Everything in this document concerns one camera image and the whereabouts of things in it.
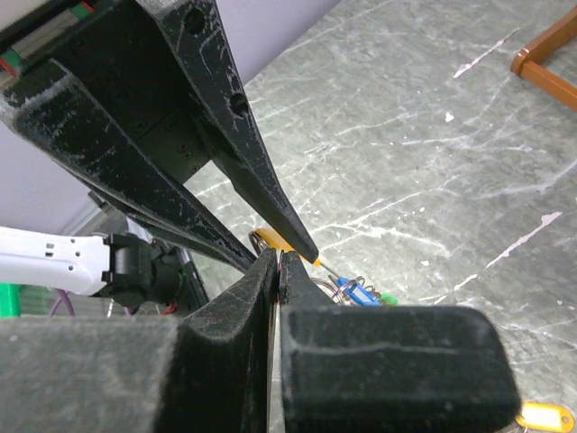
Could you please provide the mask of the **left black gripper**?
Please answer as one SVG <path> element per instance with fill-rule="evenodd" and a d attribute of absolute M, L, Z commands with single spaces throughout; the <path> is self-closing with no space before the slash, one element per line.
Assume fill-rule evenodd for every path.
<path fill-rule="evenodd" d="M 317 259 L 216 2 L 45 1 L 5 18 L 1 59 L 20 78 L 1 90 L 2 121 L 154 237 L 248 271 L 254 254 L 176 182 L 212 161 L 294 250 Z"/>

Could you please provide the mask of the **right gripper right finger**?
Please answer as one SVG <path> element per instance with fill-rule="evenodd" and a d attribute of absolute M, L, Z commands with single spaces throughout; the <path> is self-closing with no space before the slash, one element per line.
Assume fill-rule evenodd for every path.
<path fill-rule="evenodd" d="M 521 398 L 499 334 L 477 309 L 348 307 L 279 259 L 288 432 L 496 432 Z"/>

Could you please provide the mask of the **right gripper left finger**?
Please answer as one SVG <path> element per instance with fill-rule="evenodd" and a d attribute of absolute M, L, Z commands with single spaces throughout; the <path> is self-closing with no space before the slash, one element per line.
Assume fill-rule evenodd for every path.
<path fill-rule="evenodd" d="M 5 319 L 4 432 L 264 432 L 276 255 L 186 318 Z"/>

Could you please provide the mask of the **yellow keyring with keys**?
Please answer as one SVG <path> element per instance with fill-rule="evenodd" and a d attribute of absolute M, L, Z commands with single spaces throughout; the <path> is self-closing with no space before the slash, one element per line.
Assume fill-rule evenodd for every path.
<path fill-rule="evenodd" d="M 273 248 L 278 253 L 294 251 L 294 248 L 270 227 L 256 228 L 248 234 L 248 238 L 256 253 L 261 253 L 265 248 Z M 398 300 L 394 296 L 377 291 L 373 285 L 367 285 L 362 276 L 347 278 L 321 259 L 316 259 L 311 264 L 328 272 L 325 279 L 312 278 L 311 281 L 337 305 L 363 307 L 398 305 Z"/>

